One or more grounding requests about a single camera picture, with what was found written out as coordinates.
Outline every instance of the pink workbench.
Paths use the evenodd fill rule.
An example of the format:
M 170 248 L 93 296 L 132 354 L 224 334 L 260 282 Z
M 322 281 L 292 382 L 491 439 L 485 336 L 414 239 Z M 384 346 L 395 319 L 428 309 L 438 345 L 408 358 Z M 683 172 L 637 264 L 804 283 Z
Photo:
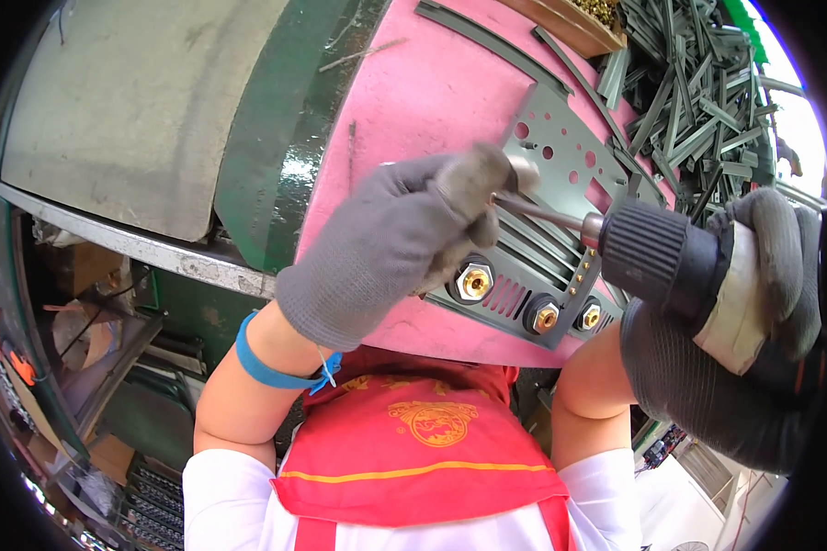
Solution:
M 506 38 L 554 72 L 575 93 L 569 105 L 605 141 L 610 135 L 597 109 L 548 47 L 530 36 L 534 24 L 492 0 L 442 0 Z M 394 0 L 371 46 L 408 41 L 366 57 L 346 95 L 300 235 L 298 258 L 357 181 L 379 163 L 461 151 L 476 139 L 498 142 L 532 80 L 472 40 L 414 13 L 417 0 Z M 562 46 L 592 85 L 597 73 Z M 622 127 L 635 114 L 620 102 Z M 348 128 L 355 122 L 350 174 Z M 641 160 L 647 169 L 649 166 Z M 602 282 L 598 289 L 605 292 Z M 409 298 L 364 341 L 408 354 L 521 367 L 557 368 L 581 341 L 567 336 L 554 351 Z

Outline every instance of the red apron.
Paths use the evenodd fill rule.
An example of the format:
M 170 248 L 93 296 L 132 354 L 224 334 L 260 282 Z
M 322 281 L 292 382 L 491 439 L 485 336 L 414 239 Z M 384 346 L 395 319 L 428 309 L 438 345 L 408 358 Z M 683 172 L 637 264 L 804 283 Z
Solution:
M 569 493 L 508 408 L 518 368 L 369 347 L 341 365 L 336 388 L 305 396 L 307 421 L 272 482 L 299 519 L 295 551 L 334 549 L 337 523 L 400 528 L 533 503 L 553 548 L 575 549 Z

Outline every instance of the brass nuts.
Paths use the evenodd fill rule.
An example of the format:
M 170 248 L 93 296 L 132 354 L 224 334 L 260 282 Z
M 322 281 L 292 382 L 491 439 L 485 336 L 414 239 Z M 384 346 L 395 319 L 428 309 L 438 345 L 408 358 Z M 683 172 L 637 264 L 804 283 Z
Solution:
M 592 304 L 582 312 L 581 325 L 584 331 L 591 331 L 600 322 L 600 305 Z
M 546 304 L 542 307 L 542 309 L 536 312 L 536 318 L 532 323 L 533 331 L 538 334 L 548 331 L 557 323 L 557 317 L 559 314 L 560 310 L 557 306 L 554 304 Z
M 493 274 L 485 264 L 469 263 L 456 280 L 457 291 L 466 301 L 478 301 L 493 287 Z

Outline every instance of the person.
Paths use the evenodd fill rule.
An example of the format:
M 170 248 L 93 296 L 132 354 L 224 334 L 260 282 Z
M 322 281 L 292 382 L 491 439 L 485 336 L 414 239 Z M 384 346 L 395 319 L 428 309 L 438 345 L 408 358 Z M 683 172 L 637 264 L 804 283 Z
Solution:
M 631 404 L 673 413 L 734 456 L 743 444 L 730 425 L 762 428 L 727 419 L 725 407 L 757 422 L 802 414 L 731 384 L 742 377 L 712 364 L 691 339 L 669 342 L 672 321 L 637 301 L 563 364 L 550 458 L 509 410 L 518 368 L 361 346 L 397 302 L 459 261 L 461 243 L 495 243 L 490 194 L 532 177 L 526 163 L 476 144 L 383 165 L 336 209 L 298 263 L 278 274 L 276 299 L 242 323 L 204 388 L 195 455 L 183 472 L 188 551 L 638 549 Z M 761 196 L 769 197 L 725 215 L 746 219 L 761 246 L 777 244 L 778 227 L 752 214 L 794 209 Z M 811 229 L 802 239 L 784 233 L 790 247 L 761 265 L 772 272 L 769 292 L 794 303 L 784 317 L 772 315 L 796 354 L 813 339 L 811 325 L 787 327 L 811 298 L 808 259 L 803 268 Z M 697 364 L 691 377 L 690 366 L 673 365 L 680 357 Z M 734 395 L 729 403 L 717 388 Z M 277 465 L 272 439 L 301 393 L 307 420 Z M 782 426 L 767 437 L 790 446 L 789 423 Z

